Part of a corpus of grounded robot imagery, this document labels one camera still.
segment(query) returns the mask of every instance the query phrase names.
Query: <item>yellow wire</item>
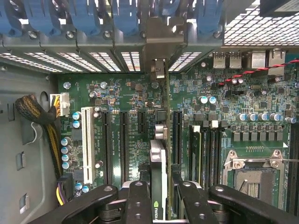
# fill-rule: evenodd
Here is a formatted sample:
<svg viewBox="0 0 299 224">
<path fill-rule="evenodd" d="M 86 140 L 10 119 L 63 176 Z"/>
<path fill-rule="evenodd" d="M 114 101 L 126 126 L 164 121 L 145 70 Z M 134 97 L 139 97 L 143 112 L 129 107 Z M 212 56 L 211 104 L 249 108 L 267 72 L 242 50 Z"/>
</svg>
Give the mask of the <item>yellow wire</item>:
<svg viewBox="0 0 299 224">
<path fill-rule="evenodd" d="M 60 198 L 58 187 L 56 188 L 56 196 L 57 196 L 57 199 L 58 199 L 58 201 L 59 201 L 59 204 L 60 204 L 60 205 L 63 205 L 64 203 L 62 202 L 62 200 L 61 200 L 61 198 Z"/>
</svg>

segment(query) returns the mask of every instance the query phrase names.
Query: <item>motherboard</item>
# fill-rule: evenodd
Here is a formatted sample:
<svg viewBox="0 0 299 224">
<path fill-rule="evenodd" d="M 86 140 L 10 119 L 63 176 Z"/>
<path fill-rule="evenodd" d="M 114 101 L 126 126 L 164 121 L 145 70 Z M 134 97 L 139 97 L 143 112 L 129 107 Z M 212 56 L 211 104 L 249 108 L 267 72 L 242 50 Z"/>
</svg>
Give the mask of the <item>motherboard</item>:
<svg viewBox="0 0 299 224">
<path fill-rule="evenodd" d="M 68 142 L 63 168 L 73 173 L 77 196 L 138 180 L 155 125 L 169 117 L 168 161 L 180 165 L 183 180 L 204 189 L 225 184 L 285 210 L 289 162 L 283 159 L 290 158 L 299 112 L 296 67 L 285 67 L 279 80 L 266 72 L 232 79 L 240 69 L 212 65 L 207 58 L 187 73 L 170 73 L 168 85 L 147 74 L 59 75 L 59 92 L 71 104 L 70 117 L 61 117 Z"/>
</svg>

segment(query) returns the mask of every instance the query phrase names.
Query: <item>electrolytic capacitor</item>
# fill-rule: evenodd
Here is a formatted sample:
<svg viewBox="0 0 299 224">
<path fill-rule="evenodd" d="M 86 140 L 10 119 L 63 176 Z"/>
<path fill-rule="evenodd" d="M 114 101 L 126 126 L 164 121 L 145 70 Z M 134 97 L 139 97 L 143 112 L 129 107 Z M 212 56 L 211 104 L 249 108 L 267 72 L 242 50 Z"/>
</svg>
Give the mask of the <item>electrolytic capacitor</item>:
<svg viewBox="0 0 299 224">
<path fill-rule="evenodd" d="M 71 139 L 69 137 L 65 137 L 63 139 L 61 139 L 61 145 L 63 146 L 67 146 L 71 143 Z"/>
<path fill-rule="evenodd" d="M 71 151 L 71 146 L 70 145 L 63 146 L 60 151 L 62 154 L 67 154 Z"/>
<path fill-rule="evenodd" d="M 72 166 L 72 162 L 70 160 L 68 160 L 67 162 L 63 162 L 63 164 L 62 164 L 63 169 L 68 169 L 71 166 Z"/>
<path fill-rule="evenodd" d="M 95 164 L 95 168 L 96 169 L 99 169 L 99 168 L 101 168 L 103 166 L 103 161 L 98 161 L 96 164 Z"/>
<path fill-rule="evenodd" d="M 256 115 L 254 113 L 247 114 L 247 120 L 248 121 L 255 121 L 256 120 Z"/>
<path fill-rule="evenodd" d="M 75 120 L 75 121 L 73 122 L 73 127 L 74 127 L 74 128 L 80 128 L 80 127 L 81 127 L 81 121 L 79 121 L 79 120 Z"/>
<path fill-rule="evenodd" d="M 63 155 L 61 156 L 61 160 L 62 160 L 63 162 L 67 162 L 67 161 L 70 160 L 70 159 L 71 159 L 71 154 L 70 154 L 70 153 L 63 154 Z"/>
<path fill-rule="evenodd" d="M 239 113 L 236 116 L 238 121 L 245 121 L 246 120 L 246 114 L 245 113 Z"/>
<path fill-rule="evenodd" d="M 226 83 L 228 86 L 231 86 L 231 85 L 237 85 L 238 84 L 238 80 L 235 79 L 235 78 L 232 78 L 230 81 L 228 81 Z"/>
<path fill-rule="evenodd" d="M 260 96 L 266 96 L 267 95 L 267 91 L 266 90 L 258 90 L 254 92 L 254 96 L 255 97 L 260 97 Z"/>
<path fill-rule="evenodd" d="M 297 121 L 296 118 L 290 118 L 290 117 L 285 118 L 285 122 L 289 124 L 295 124 L 296 121 Z"/>
<path fill-rule="evenodd" d="M 83 183 L 81 181 L 78 181 L 76 184 L 75 184 L 75 189 L 76 190 L 81 190 L 83 188 Z"/>
<path fill-rule="evenodd" d="M 268 84 L 274 84 L 274 83 L 278 83 L 281 81 L 281 77 L 275 77 L 275 78 L 269 78 L 268 79 Z"/>
<path fill-rule="evenodd" d="M 199 97 L 199 102 L 201 103 L 201 104 L 206 104 L 207 103 L 207 97 L 204 97 L 204 96 L 201 96 L 201 97 Z"/>
<path fill-rule="evenodd" d="M 280 115 L 279 115 L 279 114 L 272 113 L 272 114 L 270 114 L 270 120 L 273 120 L 273 121 L 280 121 Z"/>
<path fill-rule="evenodd" d="M 207 83 L 212 81 L 212 76 L 207 76 L 202 78 L 202 83 Z"/>
<path fill-rule="evenodd" d="M 89 98 L 96 98 L 98 96 L 97 92 L 96 91 L 91 91 L 89 93 Z"/>
<path fill-rule="evenodd" d="M 207 99 L 208 99 L 210 104 L 215 104 L 216 101 L 217 101 L 215 97 L 211 97 L 211 96 L 207 97 Z"/>
<path fill-rule="evenodd" d="M 74 120 L 79 120 L 81 119 L 81 112 L 75 112 L 72 116 Z"/>
<path fill-rule="evenodd" d="M 82 188 L 83 193 L 87 193 L 89 190 L 90 190 L 90 185 L 89 184 L 84 185 L 83 188 Z"/>
<path fill-rule="evenodd" d="M 260 90 L 262 88 L 262 86 L 261 85 L 251 85 L 250 88 L 252 90 Z"/>
<path fill-rule="evenodd" d="M 267 116 L 266 113 L 259 113 L 258 116 L 257 116 L 257 118 L 259 120 L 263 120 L 263 121 L 268 120 L 268 116 Z"/>
</svg>

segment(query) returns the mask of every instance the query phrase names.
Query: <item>cable bundle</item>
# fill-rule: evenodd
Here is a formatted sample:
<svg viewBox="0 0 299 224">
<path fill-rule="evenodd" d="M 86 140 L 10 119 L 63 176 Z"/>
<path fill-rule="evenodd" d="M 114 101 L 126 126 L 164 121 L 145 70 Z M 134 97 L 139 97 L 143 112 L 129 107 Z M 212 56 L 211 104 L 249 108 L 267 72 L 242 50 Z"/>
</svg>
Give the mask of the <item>cable bundle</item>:
<svg viewBox="0 0 299 224">
<path fill-rule="evenodd" d="M 54 121 L 60 114 L 60 102 L 59 97 L 53 98 L 51 108 L 46 112 L 34 95 L 27 95 L 19 98 L 15 102 L 15 107 L 18 113 L 31 122 L 41 124 L 49 140 L 51 155 L 54 164 L 54 170 L 56 178 L 58 179 L 62 175 L 61 167 L 61 155 L 59 150 L 59 138 L 57 134 Z"/>
</svg>

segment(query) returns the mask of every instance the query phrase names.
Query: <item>white pci slot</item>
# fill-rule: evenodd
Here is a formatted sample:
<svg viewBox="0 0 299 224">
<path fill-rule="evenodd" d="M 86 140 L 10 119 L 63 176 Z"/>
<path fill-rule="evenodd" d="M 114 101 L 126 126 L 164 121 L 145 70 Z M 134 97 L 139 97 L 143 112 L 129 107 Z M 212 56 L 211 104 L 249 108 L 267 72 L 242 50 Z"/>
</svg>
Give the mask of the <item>white pci slot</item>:
<svg viewBox="0 0 299 224">
<path fill-rule="evenodd" d="M 82 107 L 81 116 L 84 184 L 92 184 L 95 179 L 93 108 Z"/>
</svg>

